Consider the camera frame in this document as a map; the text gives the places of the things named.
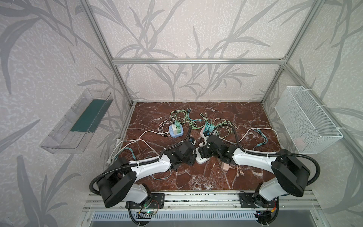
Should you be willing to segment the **white power strip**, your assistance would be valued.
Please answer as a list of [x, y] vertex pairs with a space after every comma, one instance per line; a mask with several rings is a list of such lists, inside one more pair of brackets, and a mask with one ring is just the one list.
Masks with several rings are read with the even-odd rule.
[[199, 154], [196, 157], [196, 162], [200, 165], [206, 163], [209, 160], [210, 158], [202, 158]]

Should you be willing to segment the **pink charger plug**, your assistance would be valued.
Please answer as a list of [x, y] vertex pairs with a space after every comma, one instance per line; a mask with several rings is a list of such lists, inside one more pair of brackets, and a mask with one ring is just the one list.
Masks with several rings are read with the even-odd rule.
[[229, 164], [227, 164], [227, 163], [222, 163], [222, 165], [221, 165], [221, 169], [222, 169], [223, 171], [227, 172], [227, 171], [229, 170], [229, 168], [230, 168], [230, 165], [229, 165]]

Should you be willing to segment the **cream white charger plug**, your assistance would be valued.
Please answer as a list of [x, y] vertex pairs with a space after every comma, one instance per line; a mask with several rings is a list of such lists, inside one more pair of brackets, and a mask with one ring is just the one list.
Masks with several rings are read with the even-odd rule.
[[176, 125], [172, 125], [172, 131], [173, 131], [173, 134], [177, 134], [177, 127]]

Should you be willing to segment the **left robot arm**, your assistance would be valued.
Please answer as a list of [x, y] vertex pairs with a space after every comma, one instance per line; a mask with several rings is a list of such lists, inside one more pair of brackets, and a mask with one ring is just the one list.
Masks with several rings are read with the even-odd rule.
[[89, 189], [93, 194], [102, 197], [106, 208], [122, 201], [149, 203], [151, 191], [145, 184], [137, 184], [137, 181], [154, 174], [176, 171], [183, 164], [191, 166], [195, 163], [196, 157], [195, 143], [188, 140], [149, 159], [127, 161], [121, 158], [91, 180]]

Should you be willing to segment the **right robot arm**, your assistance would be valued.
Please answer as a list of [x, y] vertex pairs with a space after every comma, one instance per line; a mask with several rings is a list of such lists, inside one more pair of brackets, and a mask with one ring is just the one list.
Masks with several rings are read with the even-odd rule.
[[197, 153], [201, 159], [216, 157], [225, 164], [252, 166], [274, 174], [275, 177], [261, 183], [252, 196], [253, 202], [260, 207], [286, 194], [302, 197], [306, 186], [314, 183], [321, 172], [319, 163], [310, 156], [286, 149], [279, 152], [252, 151], [242, 148], [239, 143], [228, 146], [216, 135], [209, 136]]

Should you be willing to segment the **light green charger plug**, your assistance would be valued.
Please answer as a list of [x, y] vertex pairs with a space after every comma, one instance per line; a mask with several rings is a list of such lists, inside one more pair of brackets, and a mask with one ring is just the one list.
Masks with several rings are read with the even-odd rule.
[[179, 121], [175, 121], [174, 125], [177, 127], [177, 134], [182, 132], [182, 126]]

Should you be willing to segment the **pink power strip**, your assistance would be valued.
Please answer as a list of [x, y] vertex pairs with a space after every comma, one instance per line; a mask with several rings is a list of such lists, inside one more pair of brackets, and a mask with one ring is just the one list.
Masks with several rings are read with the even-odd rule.
[[203, 126], [200, 131], [200, 137], [206, 139], [208, 136], [209, 136], [209, 131], [206, 129], [205, 126]]

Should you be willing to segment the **blue power strip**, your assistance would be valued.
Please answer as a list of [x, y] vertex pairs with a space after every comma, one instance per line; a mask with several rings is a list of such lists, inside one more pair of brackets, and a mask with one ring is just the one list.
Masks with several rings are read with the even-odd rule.
[[172, 138], [178, 138], [183, 136], [184, 130], [180, 125], [170, 125], [169, 126], [169, 133]]

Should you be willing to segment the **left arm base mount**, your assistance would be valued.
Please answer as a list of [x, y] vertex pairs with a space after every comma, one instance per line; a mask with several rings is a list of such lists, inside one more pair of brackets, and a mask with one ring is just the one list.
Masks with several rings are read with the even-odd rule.
[[126, 208], [130, 209], [162, 209], [164, 207], [165, 194], [153, 193], [149, 195], [142, 203], [127, 202]]

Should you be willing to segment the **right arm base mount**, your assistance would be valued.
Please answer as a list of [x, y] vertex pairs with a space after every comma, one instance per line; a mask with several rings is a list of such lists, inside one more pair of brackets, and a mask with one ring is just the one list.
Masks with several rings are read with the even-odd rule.
[[274, 201], [267, 201], [256, 193], [240, 191], [238, 196], [241, 208], [272, 209], [275, 207]]

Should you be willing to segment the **clear plastic wall shelf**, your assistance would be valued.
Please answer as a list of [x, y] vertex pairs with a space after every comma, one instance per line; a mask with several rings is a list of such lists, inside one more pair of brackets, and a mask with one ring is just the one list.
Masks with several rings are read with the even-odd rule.
[[109, 91], [85, 89], [40, 147], [51, 154], [82, 154], [112, 102]]

